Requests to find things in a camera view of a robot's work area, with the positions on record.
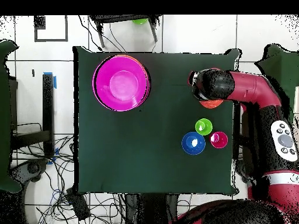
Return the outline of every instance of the blue cup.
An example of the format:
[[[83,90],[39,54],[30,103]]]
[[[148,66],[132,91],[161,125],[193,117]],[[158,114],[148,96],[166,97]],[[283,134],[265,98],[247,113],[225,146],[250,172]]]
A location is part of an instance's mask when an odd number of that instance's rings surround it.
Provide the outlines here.
[[[188,155],[198,155],[206,146],[204,137],[198,134],[196,131],[188,132],[182,139],[183,150]]]

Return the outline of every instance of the pink bowl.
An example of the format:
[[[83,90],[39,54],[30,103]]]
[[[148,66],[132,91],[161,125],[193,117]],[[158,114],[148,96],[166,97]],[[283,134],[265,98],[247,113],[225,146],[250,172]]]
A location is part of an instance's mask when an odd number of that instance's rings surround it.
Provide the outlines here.
[[[103,106],[114,111],[128,111],[145,102],[150,82],[145,68],[135,58],[115,55],[97,67],[92,88]]]
[[[217,149],[222,149],[227,145],[228,137],[224,132],[217,131],[211,135],[210,141],[213,147]]]

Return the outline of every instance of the control button panel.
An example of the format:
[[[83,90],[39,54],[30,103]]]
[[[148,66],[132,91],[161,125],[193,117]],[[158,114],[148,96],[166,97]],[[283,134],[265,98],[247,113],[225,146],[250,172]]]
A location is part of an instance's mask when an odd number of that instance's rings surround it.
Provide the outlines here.
[[[298,155],[288,124],[282,120],[275,121],[271,125],[271,133],[276,152],[280,157],[290,162],[295,162],[298,159]]]
[[[291,148],[293,145],[292,137],[285,134],[278,137],[278,142],[280,145],[283,145],[284,147],[287,148]]]

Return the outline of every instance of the green tablecloth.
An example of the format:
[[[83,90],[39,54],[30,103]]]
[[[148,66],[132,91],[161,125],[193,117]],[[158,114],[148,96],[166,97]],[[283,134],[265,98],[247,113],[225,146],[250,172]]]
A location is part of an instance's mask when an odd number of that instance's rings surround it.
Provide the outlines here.
[[[79,192],[236,193],[230,183],[232,103],[204,108],[187,80],[192,70],[233,70],[238,50],[225,55],[126,53],[148,69],[151,93],[141,107],[125,112],[104,108],[92,91],[96,67],[116,53],[77,51]],[[182,138],[200,118],[210,119],[213,131],[224,131],[229,143],[215,149],[206,137],[201,154],[187,155]]]

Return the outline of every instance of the green cup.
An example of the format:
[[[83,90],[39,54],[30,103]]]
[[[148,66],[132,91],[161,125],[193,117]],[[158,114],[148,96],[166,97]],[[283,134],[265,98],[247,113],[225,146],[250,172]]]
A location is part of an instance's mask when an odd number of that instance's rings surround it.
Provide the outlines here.
[[[135,24],[144,24],[147,22],[147,18],[145,19],[137,19],[137,20],[132,20]]]
[[[210,120],[202,118],[195,124],[195,130],[198,134],[205,136],[211,133],[213,125]]]

